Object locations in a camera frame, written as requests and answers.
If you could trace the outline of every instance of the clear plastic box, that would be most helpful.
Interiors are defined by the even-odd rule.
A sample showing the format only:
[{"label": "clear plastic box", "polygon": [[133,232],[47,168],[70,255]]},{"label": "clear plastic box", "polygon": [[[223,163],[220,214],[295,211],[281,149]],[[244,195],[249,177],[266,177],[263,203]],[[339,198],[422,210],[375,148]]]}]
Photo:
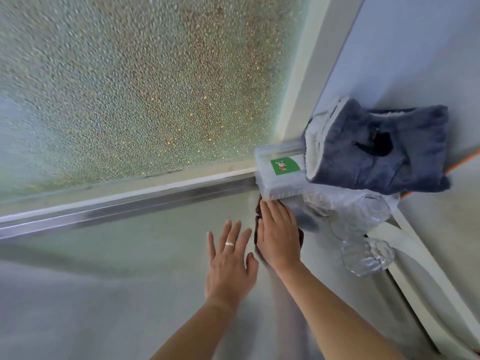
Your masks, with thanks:
[{"label": "clear plastic box", "polygon": [[301,140],[255,149],[255,178],[266,201],[302,194],[305,175],[305,145]]}]

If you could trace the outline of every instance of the textured glass panel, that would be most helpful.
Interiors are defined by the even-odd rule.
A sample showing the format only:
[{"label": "textured glass panel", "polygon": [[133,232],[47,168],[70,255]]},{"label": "textured glass panel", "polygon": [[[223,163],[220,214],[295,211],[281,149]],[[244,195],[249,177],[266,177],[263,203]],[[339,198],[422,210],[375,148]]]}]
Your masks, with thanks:
[{"label": "textured glass panel", "polygon": [[242,159],[308,0],[0,0],[0,200]]}]

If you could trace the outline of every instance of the fuzzy blue cloth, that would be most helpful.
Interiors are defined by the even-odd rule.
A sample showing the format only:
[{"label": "fuzzy blue cloth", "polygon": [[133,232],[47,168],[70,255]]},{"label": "fuzzy blue cloth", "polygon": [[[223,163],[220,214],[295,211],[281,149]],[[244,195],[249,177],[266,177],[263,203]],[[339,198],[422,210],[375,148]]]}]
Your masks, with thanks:
[{"label": "fuzzy blue cloth", "polygon": [[384,195],[445,191],[447,123],[442,105],[367,110],[336,99],[303,134],[307,181]]}]

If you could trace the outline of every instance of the sticker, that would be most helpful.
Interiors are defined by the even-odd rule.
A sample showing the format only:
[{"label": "sticker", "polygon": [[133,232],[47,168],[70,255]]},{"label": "sticker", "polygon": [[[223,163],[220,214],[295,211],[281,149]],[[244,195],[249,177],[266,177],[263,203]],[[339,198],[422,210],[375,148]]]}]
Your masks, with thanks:
[{"label": "sticker", "polygon": [[272,163],[276,176],[301,170],[297,162],[288,156],[285,158],[272,159],[270,162]]}]

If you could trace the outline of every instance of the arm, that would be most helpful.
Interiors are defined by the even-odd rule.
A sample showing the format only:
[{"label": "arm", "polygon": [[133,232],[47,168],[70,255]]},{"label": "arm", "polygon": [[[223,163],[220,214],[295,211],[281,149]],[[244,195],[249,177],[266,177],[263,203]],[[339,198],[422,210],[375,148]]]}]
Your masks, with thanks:
[{"label": "arm", "polygon": [[207,234],[210,252],[210,270],[206,281],[205,304],[177,332],[175,332],[150,360],[209,360],[220,342],[240,302],[253,288],[257,279],[258,261],[245,247],[251,229],[237,237],[242,223],[233,227],[227,221],[215,250],[213,234]]},{"label": "arm", "polygon": [[326,360],[404,360],[354,309],[300,261],[295,216],[278,201],[261,201],[257,246],[305,316]]}]

